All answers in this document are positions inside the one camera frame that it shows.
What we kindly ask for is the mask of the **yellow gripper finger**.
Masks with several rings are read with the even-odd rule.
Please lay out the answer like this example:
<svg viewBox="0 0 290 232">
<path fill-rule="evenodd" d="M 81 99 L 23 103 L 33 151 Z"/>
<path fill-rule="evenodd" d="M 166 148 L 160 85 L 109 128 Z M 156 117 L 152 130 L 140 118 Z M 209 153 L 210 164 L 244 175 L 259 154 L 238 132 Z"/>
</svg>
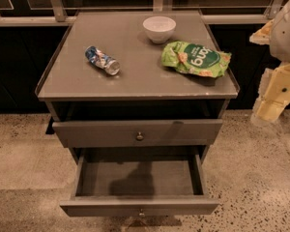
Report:
<svg viewBox="0 0 290 232">
<path fill-rule="evenodd" d="M 249 37 L 249 41 L 254 44 L 269 44 L 273 23 L 273 20 L 268 21 Z"/>
<path fill-rule="evenodd" d="M 265 69 L 261 76 L 258 98 L 252 108 L 253 124 L 275 122 L 290 103 L 290 63 L 282 63 L 274 70 Z"/>
</svg>

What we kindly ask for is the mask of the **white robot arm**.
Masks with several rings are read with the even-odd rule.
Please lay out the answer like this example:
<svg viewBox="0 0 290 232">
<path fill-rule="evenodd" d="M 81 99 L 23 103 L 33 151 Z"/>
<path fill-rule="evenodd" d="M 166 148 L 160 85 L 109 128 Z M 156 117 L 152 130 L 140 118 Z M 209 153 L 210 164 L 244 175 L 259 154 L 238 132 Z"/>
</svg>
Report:
<svg viewBox="0 0 290 232">
<path fill-rule="evenodd" d="M 290 103 L 290 0 L 249 41 L 267 44 L 270 54 L 280 61 L 277 68 L 265 69 L 262 74 L 258 98 L 252 108 L 251 122 L 266 126 L 274 123 Z"/>
</svg>

